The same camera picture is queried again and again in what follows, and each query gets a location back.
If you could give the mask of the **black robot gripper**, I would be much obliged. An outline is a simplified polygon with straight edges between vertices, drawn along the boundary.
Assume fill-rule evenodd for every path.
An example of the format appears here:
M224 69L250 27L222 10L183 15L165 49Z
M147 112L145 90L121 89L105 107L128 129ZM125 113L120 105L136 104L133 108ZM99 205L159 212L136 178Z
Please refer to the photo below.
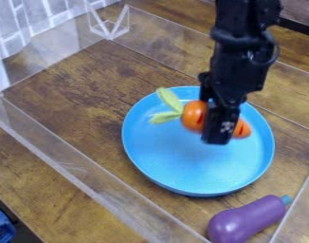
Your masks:
M225 145L240 118L238 105L250 92L264 88L280 49L268 30L234 36L213 28L211 37L216 45L209 71L197 75L199 99L208 102L201 139L208 144Z

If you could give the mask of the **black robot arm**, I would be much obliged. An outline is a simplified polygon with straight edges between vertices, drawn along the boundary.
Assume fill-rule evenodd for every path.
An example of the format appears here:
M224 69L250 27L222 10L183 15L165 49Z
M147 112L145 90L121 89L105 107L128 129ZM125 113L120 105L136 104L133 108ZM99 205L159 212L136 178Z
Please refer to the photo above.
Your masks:
M264 88L280 47L268 31L278 22L280 0L216 0L216 41L209 70L199 74L199 98L208 104L201 139L226 144L246 95Z

